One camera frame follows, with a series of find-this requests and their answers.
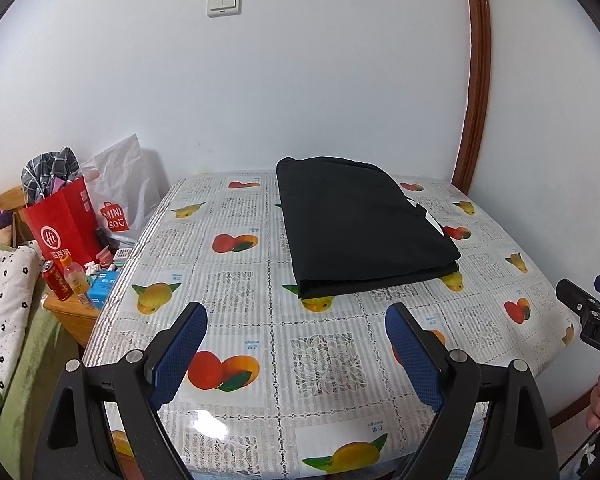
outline white blanket with black flowers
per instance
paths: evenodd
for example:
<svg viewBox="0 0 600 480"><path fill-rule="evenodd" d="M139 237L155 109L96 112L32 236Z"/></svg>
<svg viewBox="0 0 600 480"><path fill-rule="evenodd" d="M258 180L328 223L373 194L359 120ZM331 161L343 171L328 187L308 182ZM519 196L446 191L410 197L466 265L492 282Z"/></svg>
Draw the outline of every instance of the white blanket with black flowers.
<svg viewBox="0 0 600 480"><path fill-rule="evenodd" d="M20 357L40 261L32 248L0 250L0 412Z"/></svg>

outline black fabric fold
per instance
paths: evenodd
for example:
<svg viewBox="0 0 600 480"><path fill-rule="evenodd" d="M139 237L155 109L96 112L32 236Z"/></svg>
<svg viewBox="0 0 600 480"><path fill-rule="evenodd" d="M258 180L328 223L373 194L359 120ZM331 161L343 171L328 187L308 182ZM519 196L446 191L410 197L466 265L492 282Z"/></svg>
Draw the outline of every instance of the black fabric fold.
<svg viewBox="0 0 600 480"><path fill-rule="evenodd" d="M439 278L458 248L377 166L284 158L276 167L298 296L320 298Z"/></svg>

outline black and white plaid fabric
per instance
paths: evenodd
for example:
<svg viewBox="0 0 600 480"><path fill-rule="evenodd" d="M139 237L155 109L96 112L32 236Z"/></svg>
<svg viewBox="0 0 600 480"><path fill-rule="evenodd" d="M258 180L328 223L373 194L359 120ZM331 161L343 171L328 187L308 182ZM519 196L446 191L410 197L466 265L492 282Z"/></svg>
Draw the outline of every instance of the black and white plaid fabric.
<svg viewBox="0 0 600 480"><path fill-rule="evenodd" d="M22 190L27 205L33 205L51 195L53 177L72 182L81 175L80 165L71 148L43 153L32 158L22 168Z"/></svg>

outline wooden nightstand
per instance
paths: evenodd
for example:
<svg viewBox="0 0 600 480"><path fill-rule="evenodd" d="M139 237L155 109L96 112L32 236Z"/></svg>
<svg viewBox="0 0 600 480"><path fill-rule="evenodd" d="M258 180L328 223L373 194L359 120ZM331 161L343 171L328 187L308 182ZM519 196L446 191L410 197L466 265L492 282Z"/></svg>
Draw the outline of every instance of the wooden nightstand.
<svg viewBox="0 0 600 480"><path fill-rule="evenodd" d="M83 305L75 294L67 300L60 301L51 290L47 289L46 293L48 296L44 307L58 318L60 324L74 336L80 346L86 348L100 310L93 306Z"/></svg>

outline blue box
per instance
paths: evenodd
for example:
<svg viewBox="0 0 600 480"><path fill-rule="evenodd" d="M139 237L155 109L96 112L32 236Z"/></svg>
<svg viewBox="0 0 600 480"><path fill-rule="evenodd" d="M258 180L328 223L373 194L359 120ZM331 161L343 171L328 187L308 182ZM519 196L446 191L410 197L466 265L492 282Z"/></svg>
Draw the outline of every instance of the blue box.
<svg viewBox="0 0 600 480"><path fill-rule="evenodd" d="M119 270L101 270L99 272L95 282L87 291L87 296L95 308L102 308L119 275Z"/></svg>

